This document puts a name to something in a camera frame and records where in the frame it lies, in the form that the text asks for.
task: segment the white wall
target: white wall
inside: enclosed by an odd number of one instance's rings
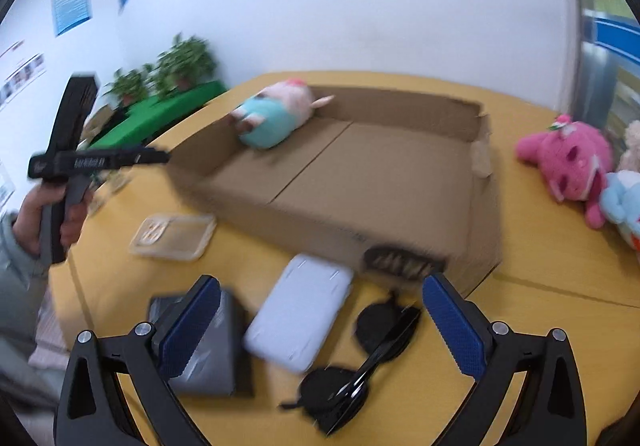
[[[90,1],[93,18],[59,37],[54,32],[51,0],[16,0],[0,25],[0,53],[25,40],[25,54],[44,54],[47,68],[0,110],[0,160],[16,187],[5,209],[17,208],[30,188],[29,158],[49,143],[69,76],[96,73],[105,85],[125,61],[116,32],[117,0]],[[3,72],[4,61],[0,61]]]
[[[129,0],[118,19],[139,65],[178,31],[211,40],[235,85],[276,70],[433,76],[566,104],[576,0]]]

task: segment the green tablecloth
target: green tablecloth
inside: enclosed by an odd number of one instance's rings
[[[212,81],[163,101],[158,99],[158,96],[152,96],[137,102],[129,107],[128,118],[92,144],[91,148],[142,144],[149,137],[171,127],[175,121],[195,112],[224,92],[226,89],[221,82]]]

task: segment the plush toy eye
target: plush toy eye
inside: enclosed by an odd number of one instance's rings
[[[569,150],[569,153],[566,155],[566,159],[569,162],[573,162],[575,161],[576,157],[578,157],[578,147],[572,146],[571,150]]]

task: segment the teal and white plush toy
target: teal and white plush toy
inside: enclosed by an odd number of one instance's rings
[[[630,170],[607,173],[600,209],[607,220],[618,226],[626,242],[640,251],[640,173]]]
[[[240,140],[253,148],[272,148],[305,124],[316,108],[334,97],[314,100],[303,80],[290,79],[270,85],[246,100],[228,118],[235,124]]]

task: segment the blue gripper pad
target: blue gripper pad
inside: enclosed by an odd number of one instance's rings
[[[209,278],[159,344],[158,372],[163,379],[184,372],[219,307],[220,284]]]
[[[486,368],[482,340],[436,276],[424,279],[422,301],[460,372],[479,381]]]

